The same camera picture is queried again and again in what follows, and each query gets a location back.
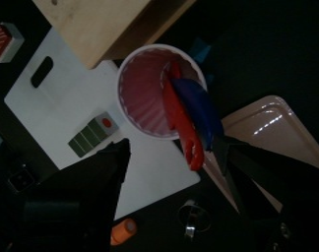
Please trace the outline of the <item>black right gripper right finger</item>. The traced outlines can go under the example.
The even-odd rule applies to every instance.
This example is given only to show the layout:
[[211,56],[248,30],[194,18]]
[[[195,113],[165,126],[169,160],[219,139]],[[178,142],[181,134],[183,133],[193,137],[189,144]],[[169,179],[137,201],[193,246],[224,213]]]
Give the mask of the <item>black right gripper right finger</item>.
[[230,137],[213,155],[254,252],[319,252],[319,168]]

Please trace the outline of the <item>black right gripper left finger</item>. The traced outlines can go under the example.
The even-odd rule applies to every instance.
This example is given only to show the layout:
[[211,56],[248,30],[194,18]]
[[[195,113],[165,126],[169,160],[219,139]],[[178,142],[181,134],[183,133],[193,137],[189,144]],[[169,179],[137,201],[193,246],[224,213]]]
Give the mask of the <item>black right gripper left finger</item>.
[[129,159],[122,139],[28,191],[8,252],[110,252]]

